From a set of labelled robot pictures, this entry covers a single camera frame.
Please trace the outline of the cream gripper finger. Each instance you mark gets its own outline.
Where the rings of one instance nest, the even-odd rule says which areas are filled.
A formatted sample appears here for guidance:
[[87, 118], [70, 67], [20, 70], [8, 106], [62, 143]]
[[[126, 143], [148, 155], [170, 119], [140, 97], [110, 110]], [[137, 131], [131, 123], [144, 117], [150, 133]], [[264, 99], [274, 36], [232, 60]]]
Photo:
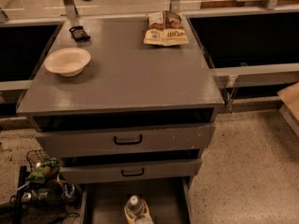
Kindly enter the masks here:
[[124, 214], [125, 214], [128, 224], [135, 224], [137, 215], [136, 215], [136, 209], [134, 206], [126, 205], [124, 207]]
[[143, 212], [142, 212], [141, 224], [154, 224], [150, 216], [150, 210], [146, 201], [143, 200], [142, 204], [143, 204]]

